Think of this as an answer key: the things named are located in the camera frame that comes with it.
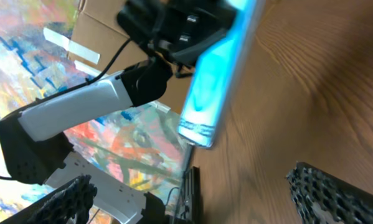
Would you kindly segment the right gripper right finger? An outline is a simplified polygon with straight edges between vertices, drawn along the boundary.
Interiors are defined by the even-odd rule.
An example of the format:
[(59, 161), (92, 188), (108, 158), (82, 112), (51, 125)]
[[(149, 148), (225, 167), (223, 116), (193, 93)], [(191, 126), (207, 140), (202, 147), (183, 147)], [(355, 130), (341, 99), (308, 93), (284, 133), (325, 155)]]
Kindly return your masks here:
[(305, 162), (286, 179), (303, 223), (373, 224), (373, 195)]

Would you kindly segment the Galaxy S25 smartphone cyan screen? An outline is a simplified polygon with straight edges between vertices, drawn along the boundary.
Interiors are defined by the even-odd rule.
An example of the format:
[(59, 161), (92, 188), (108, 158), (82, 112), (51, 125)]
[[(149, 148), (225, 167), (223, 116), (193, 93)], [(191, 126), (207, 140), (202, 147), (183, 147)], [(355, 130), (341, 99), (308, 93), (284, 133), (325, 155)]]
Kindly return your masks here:
[(259, 0), (229, 3), (237, 10), (235, 21), (225, 37), (199, 56), (177, 129), (193, 145), (204, 148), (215, 141), (265, 5)]

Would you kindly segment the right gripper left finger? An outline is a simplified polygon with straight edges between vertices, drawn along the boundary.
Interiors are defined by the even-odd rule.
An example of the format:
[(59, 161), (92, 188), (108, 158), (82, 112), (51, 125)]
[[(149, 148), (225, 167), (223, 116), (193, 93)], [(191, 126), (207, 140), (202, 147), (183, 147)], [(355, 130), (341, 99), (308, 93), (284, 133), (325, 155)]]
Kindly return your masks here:
[(72, 179), (0, 224), (66, 224), (71, 219), (86, 224), (98, 192), (91, 178), (80, 175)]

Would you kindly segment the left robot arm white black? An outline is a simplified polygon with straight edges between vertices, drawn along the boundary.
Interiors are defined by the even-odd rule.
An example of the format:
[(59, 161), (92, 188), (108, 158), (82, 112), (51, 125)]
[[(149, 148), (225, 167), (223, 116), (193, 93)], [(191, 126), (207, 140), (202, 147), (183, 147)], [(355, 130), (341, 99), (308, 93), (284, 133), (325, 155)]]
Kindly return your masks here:
[(237, 8), (225, 1), (126, 1), (116, 20), (147, 59), (121, 73), (97, 77), (37, 99), (0, 120), (0, 144), (9, 180), (49, 184), (51, 194), (7, 219), (8, 223), (86, 223), (93, 206), (121, 223), (163, 224), (163, 201), (98, 169), (73, 148), (65, 130), (164, 95), (171, 65), (194, 67), (224, 38)]

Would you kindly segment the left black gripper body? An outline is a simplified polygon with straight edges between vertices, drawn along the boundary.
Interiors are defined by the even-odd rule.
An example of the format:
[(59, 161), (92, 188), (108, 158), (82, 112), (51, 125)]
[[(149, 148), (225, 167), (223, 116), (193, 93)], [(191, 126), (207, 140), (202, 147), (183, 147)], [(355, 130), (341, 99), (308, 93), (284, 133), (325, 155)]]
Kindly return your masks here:
[(129, 0), (117, 23), (148, 55), (161, 53), (171, 63), (193, 67), (198, 57), (222, 40), (236, 8), (221, 0)]

